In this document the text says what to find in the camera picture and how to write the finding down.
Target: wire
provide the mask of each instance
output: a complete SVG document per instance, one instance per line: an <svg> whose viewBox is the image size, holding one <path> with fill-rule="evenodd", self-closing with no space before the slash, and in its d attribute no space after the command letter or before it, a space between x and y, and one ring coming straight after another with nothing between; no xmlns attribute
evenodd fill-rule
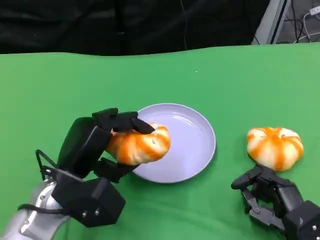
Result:
<svg viewBox="0 0 320 240"><path fill-rule="evenodd" d="M55 168L57 167L57 164L50 157L48 157L43 151L41 151L39 149L35 150L35 156L38 161L40 170L42 170L42 167L43 167L40 156L43 157L53 167L55 167ZM43 172L41 172L41 177L42 177L42 180L45 180L45 174Z"/></svg>
<svg viewBox="0 0 320 240"><path fill-rule="evenodd" d="M290 18L287 18L284 20L284 22L287 22L287 23L291 23L293 26L295 26L292 22L294 21L294 19L290 19ZM300 28L300 32L299 32L299 35L298 35L298 39L301 37L302 34L306 35L305 32L303 31L304 30L304 24L302 22L302 20L298 20L298 22L301 24L301 28Z"/></svg>
<svg viewBox="0 0 320 240"><path fill-rule="evenodd" d="M260 42L259 42L258 38L256 37L256 35L254 35L254 39L256 40L256 42L258 43L258 45L260 45Z"/></svg>
<svg viewBox="0 0 320 240"><path fill-rule="evenodd" d="M306 33L306 36L307 38L309 39L309 42L312 43L311 39L310 39L310 35L308 33L308 30L307 30L307 26L306 26L306 16L310 15L310 13L306 13L304 16L303 16L303 25L304 25L304 29L305 29L305 33Z"/></svg>
<svg viewBox="0 0 320 240"><path fill-rule="evenodd" d="M187 35L187 30L188 30L188 16L187 12L185 10L184 2L183 0L180 0L183 16L184 16L184 32L183 32L183 43L184 43L184 49L187 51L187 41L186 41L186 35Z"/></svg>
<svg viewBox="0 0 320 240"><path fill-rule="evenodd" d="M243 6L243 14L245 16L246 19L246 23L248 25L249 31L251 32L251 34L253 35L254 39L256 40L256 42L258 43L258 45L260 45L260 42L256 36L256 33L253 31L252 27L251 27L251 20L250 17L247 13L247 5L246 5L246 0L242 1L242 6Z"/></svg>
<svg viewBox="0 0 320 240"><path fill-rule="evenodd" d="M320 39L320 36L318 36L313 42L315 43L318 39Z"/></svg>
<svg viewBox="0 0 320 240"><path fill-rule="evenodd" d="M320 32L311 33L311 34L309 34L309 36L311 37L311 36L313 36L313 35L318 35L318 34L320 34ZM300 37L299 40L305 39L305 38L307 38L307 37L308 37L308 36Z"/></svg>
<svg viewBox="0 0 320 240"><path fill-rule="evenodd" d="M18 207L18 211L21 210L21 209L27 209L27 210L36 211L36 212L38 212L40 214L62 214L62 215L68 215L68 212L63 208L61 208L61 209L46 209L46 208L41 208L41 207L34 206L32 204L28 204L28 203L21 204Z"/></svg>
<svg viewBox="0 0 320 240"><path fill-rule="evenodd" d="M299 43L299 37L297 33L297 18L296 18L296 11L294 7L294 0L291 0L291 9L293 13L293 19L294 19L294 34L295 34L295 40L297 43Z"/></svg>

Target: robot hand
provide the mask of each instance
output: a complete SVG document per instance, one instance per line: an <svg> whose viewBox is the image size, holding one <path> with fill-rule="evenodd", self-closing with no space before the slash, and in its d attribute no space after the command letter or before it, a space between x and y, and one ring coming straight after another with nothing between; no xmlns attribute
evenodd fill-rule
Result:
<svg viewBox="0 0 320 240"><path fill-rule="evenodd" d="M150 134L155 129L138 118L137 112L119 113L109 108L74 121L55 164L36 151L43 182L30 202L22 204L7 225L1 240L51 240L61 224L76 219L88 228L117 222L125 199L111 184L137 166L101 158L114 132L136 130ZM45 158L53 167L43 166ZM91 171L98 178L84 181Z"/></svg>
<svg viewBox="0 0 320 240"><path fill-rule="evenodd" d="M251 219L285 234L288 240L320 240L320 207L304 201L297 186L262 165L256 165L231 184L241 190L245 213ZM260 207L258 201L272 203Z"/></svg>

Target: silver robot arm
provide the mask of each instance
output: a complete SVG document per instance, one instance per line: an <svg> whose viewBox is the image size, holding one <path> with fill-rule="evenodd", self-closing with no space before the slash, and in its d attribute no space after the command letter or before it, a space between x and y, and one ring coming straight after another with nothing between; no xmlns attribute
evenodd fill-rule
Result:
<svg viewBox="0 0 320 240"><path fill-rule="evenodd" d="M44 180L34 189L29 203L38 208L61 209L51 196L56 185L52 179ZM20 209L9 221L0 240L52 240L58 228L69 219L68 215Z"/></svg>

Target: pumpkin-shaped bun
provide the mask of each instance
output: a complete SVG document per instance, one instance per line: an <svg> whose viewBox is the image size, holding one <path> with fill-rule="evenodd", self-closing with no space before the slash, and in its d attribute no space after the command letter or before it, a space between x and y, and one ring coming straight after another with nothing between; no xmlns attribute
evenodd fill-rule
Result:
<svg viewBox="0 0 320 240"><path fill-rule="evenodd" d="M262 127L248 132L247 151L258 164L285 171L302 156L304 146L299 135L292 130Z"/></svg>
<svg viewBox="0 0 320 240"><path fill-rule="evenodd" d="M169 131L163 125L149 124L155 129L151 134L141 134L135 130L112 132L113 137L106 151L118 163L132 166L161 159L170 148Z"/></svg>

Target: plate rim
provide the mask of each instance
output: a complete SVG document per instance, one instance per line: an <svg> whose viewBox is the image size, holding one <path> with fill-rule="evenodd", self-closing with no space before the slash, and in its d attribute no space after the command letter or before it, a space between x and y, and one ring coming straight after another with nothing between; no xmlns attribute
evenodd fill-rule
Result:
<svg viewBox="0 0 320 240"><path fill-rule="evenodd" d="M197 172L197 173L189 176L189 177L186 178L186 179L179 180L179 181L166 181L166 182L154 181L154 180L149 179L149 178L147 178L147 177L141 176L140 174L136 173L135 170L133 170L133 173L134 173L135 175L139 176L139 177L142 178L142 179L145 179L145 180L147 180L147 181L150 181L150 182L159 183L159 184L174 184L174 183L180 183L180 182L189 180L189 179L195 177L196 175L200 174L200 173L209 165L209 163L212 161L212 159L213 159L213 157L214 157L214 155L215 155L215 152L216 152L216 147L217 147L216 134L215 134L214 128L212 127L212 125L210 124L210 122L208 121L208 119L207 119L205 116L203 116L200 112L198 112L197 110L195 110L195 109L193 109L193 108L191 108L191 107L189 107L189 106L182 105L182 104L178 104L178 103L164 102L164 103L156 103L156 104L152 104L152 105L146 106L146 107L144 107L144 108L142 108L142 109L140 109L140 110L137 111L137 112L138 112L138 117L139 117L139 113L140 113L140 112L142 112L142 111L144 111L144 110L146 110L146 109L153 108L153 107L156 107L156 106L161 106L161 105L171 105L171 106L182 107L182 108L186 108L186 109L188 109L188 110L191 110L192 112L195 112L195 113L198 114L200 117L202 117L202 119L206 122L207 125L209 125L209 127L210 127L210 129L211 129L211 133L212 133L212 135L213 135L214 146L213 146L213 150L212 150L212 153L211 153L211 155L210 155L209 160L207 161L207 163L205 164L204 168L203 168L201 171L199 171L199 172Z"/></svg>

